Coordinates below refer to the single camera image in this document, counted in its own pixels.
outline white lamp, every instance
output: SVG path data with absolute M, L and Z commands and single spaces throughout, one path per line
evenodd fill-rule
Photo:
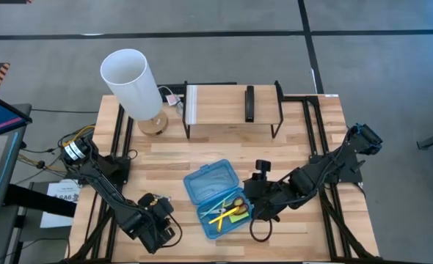
M 102 61 L 101 77 L 144 134 L 166 129 L 163 101 L 145 55 L 134 49 L 115 51 Z

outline butcher block table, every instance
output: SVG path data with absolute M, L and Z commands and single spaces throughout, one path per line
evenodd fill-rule
M 340 145 L 346 132 L 341 101 L 339 97 L 319 95 L 319 103 L 329 147 L 334 150 Z M 197 125 L 192 129 L 191 139 L 187 139 L 182 117 L 170 106 L 163 106 L 169 118 L 169 126 L 163 134 L 145 136 L 134 124 L 130 149 L 136 150 L 138 156 L 131 161 L 131 171 L 123 194 L 134 201 L 148 192 L 171 197 L 175 209 L 172 215 L 182 226 L 183 237 L 177 246 L 148 254 L 139 239 L 133 241 L 119 229 L 112 261 L 329 260 L 318 197 L 298 210 L 287 208 L 280 213 L 281 221 L 274 223 L 273 234 L 265 243 L 251 238 L 249 224 L 216 240 L 209 240 L 200 226 L 195 206 L 190 202 L 183 184 L 186 175 L 204 164 L 212 164 L 223 158 L 228 159 L 236 170 L 240 186 L 242 181 L 255 171 L 256 159 L 272 162 L 272 171 L 268 173 L 269 180 L 278 180 L 297 166 L 305 165 L 310 155 L 310 145 L 302 104 L 283 102 L 282 105 L 285 120 L 275 139 L 266 126 L 257 125 Z M 93 137 L 101 155 L 108 155 L 111 149 L 118 109 L 119 103 L 114 95 L 103 97 Z M 314 131 L 317 131 L 314 111 L 310 113 Z M 118 150 L 122 149 L 126 120 L 127 118 L 123 119 Z M 363 194 L 351 183 L 339 183 L 338 189 L 347 226 L 370 253 L 378 255 Z M 76 252 L 84 242 L 94 193 L 90 186 L 84 187 L 80 192 L 70 234 L 72 252 Z M 89 234 L 98 217 L 100 202 L 95 204 Z M 332 226 L 336 249 L 338 255 L 342 256 L 340 235 L 334 222 Z M 175 225 L 173 227 L 176 236 L 168 244 L 176 241 L 179 236 L 178 228 Z M 256 236 L 265 237 L 268 230 L 268 222 L 255 222 Z M 105 255 L 108 234 L 109 227 L 106 227 L 99 257 Z

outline blue plastic box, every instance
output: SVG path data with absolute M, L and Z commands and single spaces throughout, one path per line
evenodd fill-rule
M 228 160 L 223 159 L 214 164 L 200 167 L 198 171 L 185 176 L 184 185 L 190 196 L 190 200 L 197 206 L 197 217 L 202 224 L 207 238 L 218 238 L 240 227 L 244 223 L 247 223 L 251 219 L 252 206 L 250 201 L 243 194 L 243 189 L 238 187 L 239 178 Z M 225 204 L 229 205 L 236 197 L 243 197 L 244 201 L 249 205 L 250 216 L 235 223 L 231 223 L 229 217 L 224 217 L 222 231 L 218 232 L 218 222 L 213 224 L 208 224 L 208 222 L 219 215 L 208 214 L 201 219 L 201 213 L 210 210 L 215 204 L 221 202 L 234 191 L 236 193 L 226 199 Z

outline scissors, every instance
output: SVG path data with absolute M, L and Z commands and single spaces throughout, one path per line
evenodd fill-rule
M 243 213 L 246 213 L 249 210 L 249 206 L 247 205 L 247 203 L 244 202 L 244 198 L 243 197 L 236 197 L 230 205 L 228 205 L 224 208 L 211 210 L 210 212 L 208 212 L 208 214 L 226 213 L 226 212 L 231 211 L 234 208 L 238 208 L 238 210 L 235 213 L 233 213 L 233 215 L 235 215 L 235 216 L 239 216 Z

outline green sticky note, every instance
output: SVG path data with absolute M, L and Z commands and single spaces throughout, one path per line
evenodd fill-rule
M 239 215 L 239 216 L 231 215 L 231 216 L 229 216 L 229 217 L 230 217 L 230 221 L 231 221 L 231 223 L 235 223 L 235 222 L 237 222 L 237 221 L 239 221 L 239 220 L 241 220 L 241 219 L 245 219 L 245 218 L 248 217 L 248 216 L 249 216 L 249 213 L 246 212 L 246 213 L 243 213 L 243 214 L 241 214 L 241 215 Z

